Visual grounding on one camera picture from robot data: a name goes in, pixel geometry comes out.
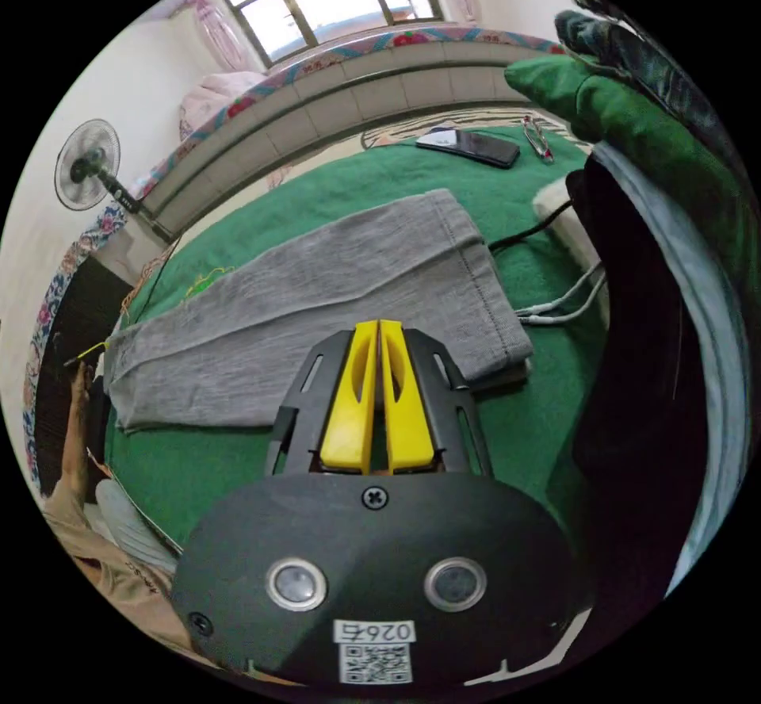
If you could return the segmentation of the person's left hand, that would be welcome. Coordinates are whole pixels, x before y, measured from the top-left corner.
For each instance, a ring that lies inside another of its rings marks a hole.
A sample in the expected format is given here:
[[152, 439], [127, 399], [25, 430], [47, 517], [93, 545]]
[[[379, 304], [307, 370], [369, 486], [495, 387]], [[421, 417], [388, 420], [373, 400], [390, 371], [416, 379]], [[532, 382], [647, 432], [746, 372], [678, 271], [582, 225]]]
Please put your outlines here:
[[93, 379], [93, 369], [84, 361], [79, 361], [71, 381], [70, 413], [76, 415], [86, 413], [90, 402], [90, 390], [92, 388]]

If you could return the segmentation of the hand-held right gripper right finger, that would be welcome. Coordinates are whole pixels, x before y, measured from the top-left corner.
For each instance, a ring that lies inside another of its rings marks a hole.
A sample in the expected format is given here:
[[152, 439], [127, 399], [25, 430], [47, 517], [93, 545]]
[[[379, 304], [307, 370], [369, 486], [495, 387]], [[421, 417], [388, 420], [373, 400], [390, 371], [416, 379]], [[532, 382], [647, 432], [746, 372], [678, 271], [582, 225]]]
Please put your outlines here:
[[434, 447], [401, 322], [380, 321], [380, 348], [388, 470], [428, 468]]

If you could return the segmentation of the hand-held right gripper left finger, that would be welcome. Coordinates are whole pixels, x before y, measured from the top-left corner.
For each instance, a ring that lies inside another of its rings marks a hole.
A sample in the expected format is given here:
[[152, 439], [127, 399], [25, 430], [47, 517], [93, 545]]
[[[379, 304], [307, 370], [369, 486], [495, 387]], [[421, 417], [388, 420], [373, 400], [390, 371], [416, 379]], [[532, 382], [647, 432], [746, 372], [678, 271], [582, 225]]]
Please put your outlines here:
[[379, 322], [358, 323], [350, 338], [319, 449], [325, 469], [368, 473], [376, 406]]

